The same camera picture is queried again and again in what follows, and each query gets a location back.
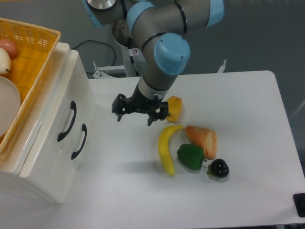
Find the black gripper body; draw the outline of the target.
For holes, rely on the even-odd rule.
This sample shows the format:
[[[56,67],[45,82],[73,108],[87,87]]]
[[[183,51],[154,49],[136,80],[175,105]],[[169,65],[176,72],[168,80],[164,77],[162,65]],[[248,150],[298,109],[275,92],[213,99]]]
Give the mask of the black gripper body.
[[[161,99],[158,96],[155,96],[153,99],[145,97],[136,86],[132,96],[128,101],[128,111],[133,113],[141,114],[152,114],[154,113],[161,103]]]

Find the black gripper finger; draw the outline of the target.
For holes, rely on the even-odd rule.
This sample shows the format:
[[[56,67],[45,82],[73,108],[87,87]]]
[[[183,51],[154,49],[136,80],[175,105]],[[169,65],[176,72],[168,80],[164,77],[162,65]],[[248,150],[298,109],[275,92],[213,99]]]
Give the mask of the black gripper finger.
[[[149,116],[147,125],[150,126],[153,122],[164,120],[169,115],[169,106],[167,102],[161,102],[148,108],[147,114]]]
[[[118,94],[112,103],[112,113],[116,114],[119,122],[123,115],[130,114],[130,99],[123,94]]]

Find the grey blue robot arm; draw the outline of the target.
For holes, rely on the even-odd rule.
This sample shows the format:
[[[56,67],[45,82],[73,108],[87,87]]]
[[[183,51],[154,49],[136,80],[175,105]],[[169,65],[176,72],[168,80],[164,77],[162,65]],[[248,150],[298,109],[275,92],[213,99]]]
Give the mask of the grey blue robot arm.
[[[191,56],[183,35],[214,25],[224,16],[222,0],[176,0],[159,8],[147,0],[86,0],[84,6],[97,24],[126,21],[146,67],[132,96],[117,95],[112,112],[118,119],[147,114],[149,125],[169,115],[164,97]]]

